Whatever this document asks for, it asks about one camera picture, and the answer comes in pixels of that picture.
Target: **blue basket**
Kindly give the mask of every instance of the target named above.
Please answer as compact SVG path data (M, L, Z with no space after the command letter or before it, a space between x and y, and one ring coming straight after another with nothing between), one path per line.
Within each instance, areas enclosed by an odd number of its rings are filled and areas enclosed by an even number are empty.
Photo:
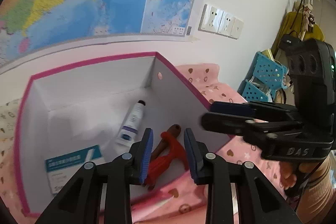
M272 90L288 88L286 85L283 85L283 78L284 74L287 73L287 68L275 63L260 52L257 54L258 58L253 76L269 86Z
M259 90L256 86L245 80L246 86L244 88L242 97L250 102L250 101L260 101L260 102L268 102L268 97L265 93Z

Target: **finger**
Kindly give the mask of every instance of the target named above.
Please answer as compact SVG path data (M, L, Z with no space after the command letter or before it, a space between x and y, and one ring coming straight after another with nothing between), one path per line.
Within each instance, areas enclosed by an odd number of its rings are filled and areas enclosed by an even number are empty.
M302 173L305 173L305 174L308 174L310 173L311 171L314 170L314 168L318 165L318 163L309 163L309 162L306 162L306 163L303 163L303 164L300 164L299 166L299 170L302 172Z
M280 175L285 179L293 173L293 166L288 162L280 162Z
M285 179L284 177L280 178L280 181L281 181L281 183L283 185L283 188L285 190L287 190L290 187L293 187L296 183L296 180L297 180L296 175L294 175L294 174L290 175L287 179Z

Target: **beige sleeve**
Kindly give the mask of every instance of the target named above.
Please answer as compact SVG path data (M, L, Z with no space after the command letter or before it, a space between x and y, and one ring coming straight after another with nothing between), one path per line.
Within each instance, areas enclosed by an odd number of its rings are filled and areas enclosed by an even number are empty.
M336 195L329 178L331 160L328 156L312 175L297 209L297 215L305 224L320 224L333 206Z

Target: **white box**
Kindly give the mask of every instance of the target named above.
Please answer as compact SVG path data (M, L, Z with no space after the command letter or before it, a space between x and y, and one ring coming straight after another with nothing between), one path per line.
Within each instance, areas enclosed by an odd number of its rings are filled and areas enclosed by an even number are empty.
M182 130L192 128L210 151L229 140L201 128L199 117L210 103L157 52L91 59L33 75L20 105L14 142L18 193L26 215L41 213L53 199L46 159L94 145L100 146L105 161L128 151L114 139L138 100L146 106L137 141L150 127L153 149L161 132L176 123ZM183 132L178 140L183 145ZM173 161L156 189L183 173L183 164ZM131 186L131 198L147 193L144 187Z

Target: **electrical outlet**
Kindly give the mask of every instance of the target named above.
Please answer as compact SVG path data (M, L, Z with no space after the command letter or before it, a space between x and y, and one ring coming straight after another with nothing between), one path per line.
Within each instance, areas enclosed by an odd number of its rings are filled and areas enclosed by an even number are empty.
M240 37L240 34L242 33L243 27L244 27L244 22L236 18L233 24L233 27L232 27L230 37L238 39Z
M199 30L212 33L218 32L222 16L222 10L206 4L199 24Z
M229 37L234 23L235 23L235 17L229 13L224 12L222 21L219 25L218 34Z

